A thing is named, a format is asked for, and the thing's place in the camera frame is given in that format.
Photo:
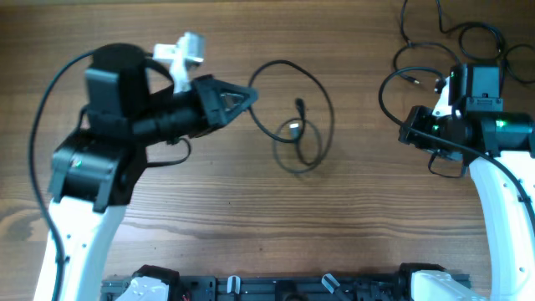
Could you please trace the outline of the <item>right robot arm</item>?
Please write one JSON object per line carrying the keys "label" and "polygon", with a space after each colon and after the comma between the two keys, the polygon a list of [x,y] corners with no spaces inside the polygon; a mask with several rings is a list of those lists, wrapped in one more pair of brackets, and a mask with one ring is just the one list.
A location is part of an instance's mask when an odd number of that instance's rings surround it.
{"label": "right robot arm", "polygon": [[434,108],[398,120],[400,142],[459,161],[476,186],[492,265],[492,300],[534,298],[534,121],[503,109],[496,65],[438,73]]}

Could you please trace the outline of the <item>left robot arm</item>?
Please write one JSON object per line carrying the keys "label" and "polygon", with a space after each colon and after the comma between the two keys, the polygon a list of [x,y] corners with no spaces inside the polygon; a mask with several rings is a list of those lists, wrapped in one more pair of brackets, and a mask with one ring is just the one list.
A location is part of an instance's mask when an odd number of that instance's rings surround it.
{"label": "left robot arm", "polygon": [[90,56],[89,102],[79,114],[89,127],[77,126],[53,154],[37,300],[96,299],[135,184],[151,166],[147,148],[209,135],[257,100],[255,89],[210,75],[193,79],[184,92],[151,93],[147,70],[164,68],[132,44],[112,43]]}

